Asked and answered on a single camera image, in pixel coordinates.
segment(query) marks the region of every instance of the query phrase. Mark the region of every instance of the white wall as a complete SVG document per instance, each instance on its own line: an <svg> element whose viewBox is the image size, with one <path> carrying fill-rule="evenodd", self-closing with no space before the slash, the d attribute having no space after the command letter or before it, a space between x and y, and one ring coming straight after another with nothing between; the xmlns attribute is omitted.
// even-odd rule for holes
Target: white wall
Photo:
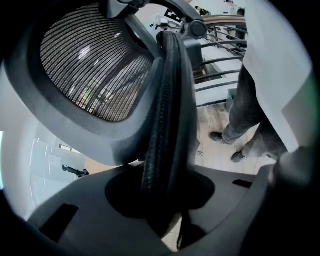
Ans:
<svg viewBox="0 0 320 256"><path fill-rule="evenodd" d="M39 121L30 113L0 68L1 175L4 193L20 217L34 210L30 187L30 160Z"/></svg>

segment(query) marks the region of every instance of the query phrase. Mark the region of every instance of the jeans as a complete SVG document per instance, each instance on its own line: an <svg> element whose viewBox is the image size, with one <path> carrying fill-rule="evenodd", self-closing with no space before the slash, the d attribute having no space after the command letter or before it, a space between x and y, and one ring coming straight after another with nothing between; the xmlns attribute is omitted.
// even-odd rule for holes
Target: jeans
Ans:
<svg viewBox="0 0 320 256"><path fill-rule="evenodd" d="M287 152L286 146L261 109L257 100L255 82L242 65L236 96L230 110L229 125L223 131L222 139L231 145L258 124L260 125L253 138L243 147L242 154L245 157L268 156L278 160L283 153Z"/></svg>

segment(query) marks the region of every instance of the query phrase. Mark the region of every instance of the mesh headrest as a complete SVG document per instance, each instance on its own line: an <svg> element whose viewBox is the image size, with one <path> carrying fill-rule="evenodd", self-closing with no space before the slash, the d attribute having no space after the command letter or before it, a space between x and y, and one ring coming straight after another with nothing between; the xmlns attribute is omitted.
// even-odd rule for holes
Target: mesh headrest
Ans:
<svg viewBox="0 0 320 256"><path fill-rule="evenodd" d="M153 57L137 48L122 20L108 20L93 3L68 13L45 34L43 67L56 87L87 112L126 119L150 73Z"/></svg>

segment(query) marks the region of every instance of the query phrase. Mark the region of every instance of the white shirt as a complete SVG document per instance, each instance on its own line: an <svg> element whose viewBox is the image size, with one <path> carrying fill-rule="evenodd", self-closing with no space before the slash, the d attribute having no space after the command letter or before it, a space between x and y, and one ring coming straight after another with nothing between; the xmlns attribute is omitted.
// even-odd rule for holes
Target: white shirt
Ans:
<svg viewBox="0 0 320 256"><path fill-rule="evenodd" d="M287 19L268 1L246 0L248 47L244 66L253 77L261 108L289 152L315 142L318 97L312 62Z"/></svg>

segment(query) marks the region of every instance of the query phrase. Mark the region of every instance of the wooden floor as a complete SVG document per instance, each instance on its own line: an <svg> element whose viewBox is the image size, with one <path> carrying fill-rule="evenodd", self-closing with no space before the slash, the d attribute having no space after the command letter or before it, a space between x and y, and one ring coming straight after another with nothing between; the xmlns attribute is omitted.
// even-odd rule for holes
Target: wooden floor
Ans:
<svg viewBox="0 0 320 256"><path fill-rule="evenodd" d="M229 123L229 113L225 104L199 107L198 121L197 138L200 146L196 155L196 165L226 172L256 175L262 166L275 163L268 157L249 157L239 163L231 162L231 156L252 139L258 125L251 128L233 145L221 144L209 138L210 132L223 132Z"/></svg>

